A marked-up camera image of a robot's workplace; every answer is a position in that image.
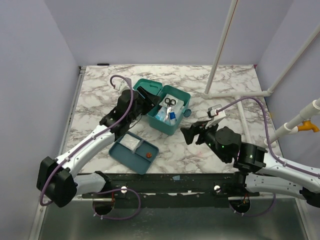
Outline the black handled bandage scissors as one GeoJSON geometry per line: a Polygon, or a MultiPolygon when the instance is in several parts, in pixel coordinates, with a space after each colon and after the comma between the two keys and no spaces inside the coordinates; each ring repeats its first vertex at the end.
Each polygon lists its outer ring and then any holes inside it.
{"type": "Polygon", "coordinates": [[[173,98],[166,97],[164,99],[164,103],[167,105],[166,112],[167,112],[167,114],[169,114],[171,112],[171,110],[172,110],[172,107],[176,105],[176,100],[173,99],[173,98]]]}

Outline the teal medicine kit box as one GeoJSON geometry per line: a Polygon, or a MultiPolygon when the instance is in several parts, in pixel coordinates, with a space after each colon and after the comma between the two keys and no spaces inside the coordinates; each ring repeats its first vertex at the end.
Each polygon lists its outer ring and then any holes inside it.
{"type": "Polygon", "coordinates": [[[147,92],[160,97],[160,103],[148,112],[148,123],[153,128],[172,136],[184,117],[191,114],[189,103],[191,95],[171,85],[141,78],[133,89],[144,88],[147,92]]]}

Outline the white blue bandage roll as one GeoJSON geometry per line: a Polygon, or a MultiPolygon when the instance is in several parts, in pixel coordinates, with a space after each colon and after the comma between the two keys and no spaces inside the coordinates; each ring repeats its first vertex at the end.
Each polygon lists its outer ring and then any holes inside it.
{"type": "Polygon", "coordinates": [[[169,122],[171,126],[175,125],[177,122],[176,114],[173,111],[169,113],[169,122]]]}

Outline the white gauze pad packet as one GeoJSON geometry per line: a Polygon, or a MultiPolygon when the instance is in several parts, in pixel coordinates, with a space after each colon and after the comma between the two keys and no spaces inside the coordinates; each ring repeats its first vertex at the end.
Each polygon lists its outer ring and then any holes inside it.
{"type": "Polygon", "coordinates": [[[174,97],[173,95],[166,94],[159,105],[165,108],[170,108],[172,112],[177,112],[184,105],[184,101],[174,97]]]}

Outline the clear zip bag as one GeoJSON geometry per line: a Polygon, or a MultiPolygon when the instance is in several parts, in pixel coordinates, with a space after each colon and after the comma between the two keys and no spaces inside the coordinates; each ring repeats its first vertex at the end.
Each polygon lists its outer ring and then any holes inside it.
{"type": "Polygon", "coordinates": [[[137,148],[142,144],[143,140],[137,138],[135,135],[131,135],[129,133],[125,134],[119,143],[129,149],[132,153],[135,153],[137,148]]]}

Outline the teal divided tray insert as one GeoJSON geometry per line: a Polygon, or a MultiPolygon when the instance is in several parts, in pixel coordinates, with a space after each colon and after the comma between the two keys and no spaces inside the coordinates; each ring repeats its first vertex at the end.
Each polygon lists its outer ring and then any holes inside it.
{"type": "Polygon", "coordinates": [[[144,175],[147,173],[148,169],[157,157],[159,148],[130,131],[127,133],[143,140],[142,144],[137,148],[135,153],[132,153],[128,148],[120,144],[120,140],[123,138],[123,136],[115,141],[108,153],[114,160],[126,166],[133,172],[144,175]],[[151,153],[152,157],[147,158],[147,153],[151,153]]]}

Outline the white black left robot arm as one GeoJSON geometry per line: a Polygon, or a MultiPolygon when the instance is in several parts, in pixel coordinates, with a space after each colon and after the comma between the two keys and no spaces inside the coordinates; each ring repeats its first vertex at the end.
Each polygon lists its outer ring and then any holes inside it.
{"type": "Polygon", "coordinates": [[[80,185],[76,176],[101,150],[122,137],[139,116],[149,113],[161,97],[139,86],[137,90],[123,90],[116,106],[105,115],[95,129],[75,147],[52,159],[45,157],[39,165],[36,188],[40,191],[39,203],[49,203],[62,208],[76,196],[80,185]]]}

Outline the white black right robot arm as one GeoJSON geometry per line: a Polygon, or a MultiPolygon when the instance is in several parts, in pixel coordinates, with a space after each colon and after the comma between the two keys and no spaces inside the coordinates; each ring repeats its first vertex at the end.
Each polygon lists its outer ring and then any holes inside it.
{"type": "Polygon", "coordinates": [[[273,193],[296,197],[307,204],[320,206],[320,170],[294,163],[260,146],[242,141],[242,136],[218,124],[206,127],[198,121],[180,130],[187,145],[206,144],[224,163],[232,163],[237,171],[232,182],[221,187],[230,196],[244,193],[273,193]]]}

